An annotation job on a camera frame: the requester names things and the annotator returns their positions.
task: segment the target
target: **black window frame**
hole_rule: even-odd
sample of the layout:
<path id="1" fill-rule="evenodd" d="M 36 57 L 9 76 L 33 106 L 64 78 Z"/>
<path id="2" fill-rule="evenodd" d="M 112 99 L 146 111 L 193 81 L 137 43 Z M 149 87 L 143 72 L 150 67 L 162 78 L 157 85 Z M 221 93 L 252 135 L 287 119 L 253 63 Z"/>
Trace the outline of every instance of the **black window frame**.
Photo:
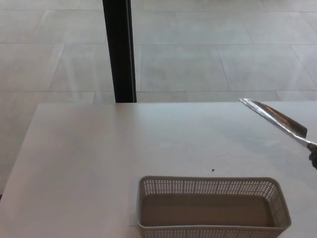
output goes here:
<path id="1" fill-rule="evenodd" d="M 116 103 L 136 103 L 131 0 L 103 0 Z"/>

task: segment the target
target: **white table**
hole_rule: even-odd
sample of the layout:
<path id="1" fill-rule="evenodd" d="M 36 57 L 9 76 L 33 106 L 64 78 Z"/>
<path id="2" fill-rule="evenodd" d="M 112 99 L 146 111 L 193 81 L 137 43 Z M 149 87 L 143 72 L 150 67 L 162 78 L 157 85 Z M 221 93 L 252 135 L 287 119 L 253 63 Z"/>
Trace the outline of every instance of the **white table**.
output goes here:
<path id="1" fill-rule="evenodd" d="M 270 105 L 317 141 L 317 102 Z M 308 156 L 241 103 L 39 105 L 0 202 L 0 237 L 138 238 L 138 179 L 169 175 L 275 178 L 293 222 L 281 237 L 315 238 Z"/>

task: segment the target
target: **basket bottom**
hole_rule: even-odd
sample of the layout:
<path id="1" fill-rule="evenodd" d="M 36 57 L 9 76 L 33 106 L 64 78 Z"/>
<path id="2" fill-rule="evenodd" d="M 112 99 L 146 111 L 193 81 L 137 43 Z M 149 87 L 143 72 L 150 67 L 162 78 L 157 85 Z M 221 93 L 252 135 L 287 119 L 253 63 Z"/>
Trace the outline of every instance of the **basket bottom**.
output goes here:
<path id="1" fill-rule="evenodd" d="M 274 221 L 261 196 L 155 194 L 142 201 L 141 225 L 274 227 Z"/>

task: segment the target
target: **plastic basket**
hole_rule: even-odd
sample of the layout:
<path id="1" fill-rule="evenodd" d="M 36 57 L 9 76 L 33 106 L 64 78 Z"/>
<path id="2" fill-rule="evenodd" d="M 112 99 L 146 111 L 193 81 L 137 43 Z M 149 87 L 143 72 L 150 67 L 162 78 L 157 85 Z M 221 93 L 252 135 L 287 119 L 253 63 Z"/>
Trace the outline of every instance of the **plastic basket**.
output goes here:
<path id="1" fill-rule="evenodd" d="M 197 224 L 144 226 L 142 224 L 144 199 L 148 196 L 168 194 L 261 197 L 268 204 L 274 225 L 273 227 Z M 291 225 L 290 215 L 280 185 L 272 178 L 147 176 L 139 181 L 137 203 L 138 226 L 143 238 L 276 238 Z"/>

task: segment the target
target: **tile grout line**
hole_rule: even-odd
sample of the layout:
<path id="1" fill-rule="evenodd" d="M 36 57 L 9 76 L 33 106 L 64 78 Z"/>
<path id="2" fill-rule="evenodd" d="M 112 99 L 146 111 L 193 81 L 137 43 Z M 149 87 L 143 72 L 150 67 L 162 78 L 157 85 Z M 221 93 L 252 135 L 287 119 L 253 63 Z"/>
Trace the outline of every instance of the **tile grout line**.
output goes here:
<path id="1" fill-rule="evenodd" d="M 50 83 L 50 86 L 49 86 L 49 92 L 50 92 L 50 88 L 51 88 L 51 86 L 52 86 L 53 80 L 54 80 L 54 78 L 55 78 L 55 74 L 56 74 L 56 72 L 57 72 L 58 66 L 59 66 L 59 64 L 60 64 L 61 58 L 62 58 L 62 56 L 63 56 L 63 54 L 64 54 L 65 48 L 66 48 L 66 43 L 64 43 L 63 50 L 61 51 L 61 54 L 60 54 L 60 57 L 59 57 L 59 60 L 58 60 L 58 64 L 57 64 L 56 69 L 55 69 L 55 71 L 54 71 L 54 74 L 53 74 L 53 77 L 52 77 L 52 80 L 51 80 L 51 83 Z"/>
<path id="2" fill-rule="evenodd" d="M 219 49 L 218 45 L 216 45 L 216 48 L 217 48 L 217 51 L 218 51 L 218 55 L 219 55 L 219 59 L 220 59 L 220 62 L 221 62 L 221 66 L 222 66 L 222 70 L 223 70 L 224 76 L 226 77 L 226 82 L 227 82 L 229 91 L 231 91 L 231 88 L 230 88 L 230 85 L 229 85 L 229 81 L 228 81 L 228 77 L 227 77 L 226 71 L 224 69 L 224 65 L 223 65 L 223 62 L 222 62 L 221 53 L 220 53 L 220 49 Z"/>
<path id="3" fill-rule="evenodd" d="M 301 63 L 301 65 L 303 66 L 303 68 L 305 69 L 305 71 L 307 72 L 307 74 L 309 75 L 309 77 L 311 78 L 312 82 L 314 83 L 314 85 L 317 87 L 317 83 L 314 81 L 313 77 L 311 76 L 311 74 L 309 73 L 309 71 L 306 69 L 304 63 L 301 61 L 301 59 L 299 58 L 299 56 L 297 55 L 296 51 L 294 50 L 293 46 L 290 45 L 292 51 L 294 52 L 294 54 L 296 55 L 297 59 L 299 60 L 299 62 Z"/>
<path id="4" fill-rule="evenodd" d="M 80 9 L 80 6 L 81 6 L 81 3 L 82 3 L 82 2 L 83 2 L 83 0 L 80 0 L 77 10 Z"/>
<path id="5" fill-rule="evenodd" d="M 43 11 L 43 14 L 42 14 L 42 16 L 41 16 L 41 18 L 40 18 L 38 24 L 36 24 L 36 26 L 35 26 L 35 28 L 34 28 L 34 31 L 33 31 L 33 33 L 32 33 L 32 36 L 33 36 L 32 41 L 34 41 L 34 39 L 35 39 L 35 32 L 36 32 L 36 30 L 38 29 L 38 26 L 39 26 L 39 24 L 41 23 L 41 21 L 42 21 L 44 15 L 45 15 L 45 13 L 46 13 L 46 10 Z"/>
<path id="6" fill-rule="evenodd" d="M 250 38 L 250 41 L 252 42 L 252 45 L 254 45 L 254 41 L 252 40 L 251 38 L 251 35 L 250 35 L 250 32 L 248 31 L 248 28 L 246 26 L 246 23 L 244 22 L 244 20 L 241 18 L 241 13 L 238 13 L 238 16 L 239 16 L 239 19 L 240 21 L 242 22 L 243 26 L 244 26 L 244 29 L 246 29 L 246 32 L 248 33 L 248 36 Z"/>

